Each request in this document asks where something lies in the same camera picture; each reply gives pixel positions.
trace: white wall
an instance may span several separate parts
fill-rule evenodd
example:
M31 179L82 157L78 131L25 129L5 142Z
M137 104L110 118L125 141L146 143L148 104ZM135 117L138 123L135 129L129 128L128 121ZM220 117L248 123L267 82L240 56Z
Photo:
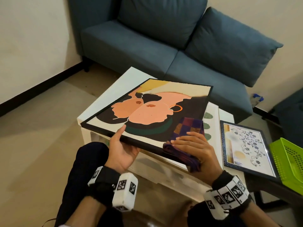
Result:
M66 0L0 0L0 103L81 62Z
M269 110L303 87L303 0L208 0L208 6L284 44L249 93Z

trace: beige floor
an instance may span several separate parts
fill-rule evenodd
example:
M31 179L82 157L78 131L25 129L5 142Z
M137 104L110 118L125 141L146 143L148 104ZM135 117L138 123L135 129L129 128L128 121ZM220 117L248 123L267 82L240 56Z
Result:
M67 176L83 145L76 118L118 77L95 64L90 72L81 71L0 117L0 226L42 226L56 217ZM252 126L256 120L258 115L243 124ZM260 124L270 139L267 126ZM139 178L139 184L135 209L164 224L187 201L146 179Z

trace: green plastic basket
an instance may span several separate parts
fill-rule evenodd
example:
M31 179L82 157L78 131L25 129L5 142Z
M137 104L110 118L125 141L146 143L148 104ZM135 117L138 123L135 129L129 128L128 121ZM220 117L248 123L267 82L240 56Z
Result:
M269 147L283 185L303 195L303 149L284 138Z

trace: blue flower pattern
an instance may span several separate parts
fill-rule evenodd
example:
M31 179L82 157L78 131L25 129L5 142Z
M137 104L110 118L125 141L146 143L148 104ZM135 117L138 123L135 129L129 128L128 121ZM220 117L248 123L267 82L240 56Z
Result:
M255 166L260 166L260 161L258 158L265 156L263 152L257 147L258 144L262 144L259 139L256 139L256 136L252 131L243 130L241 128L231 128L230 129L234 134L240 136L239 139L242 141L242 151L247 155L251 156L250 162Z

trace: dark pants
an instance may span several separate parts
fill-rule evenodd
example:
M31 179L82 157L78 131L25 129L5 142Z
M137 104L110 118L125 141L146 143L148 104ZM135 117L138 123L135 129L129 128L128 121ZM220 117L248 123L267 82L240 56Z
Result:
M84 198L88 186L97 167L103 166L108 158L108 147L99 142L92 142L79 148L74 165L69 173L62 204L59 208L55 227L65 224ZM238 217L227 217L224 221L215 220L205 202L195 205L187 218L188 226L196 226L204 222L207 226L244 226ZM98 226L123 226L122 214L110 208L102 215Z

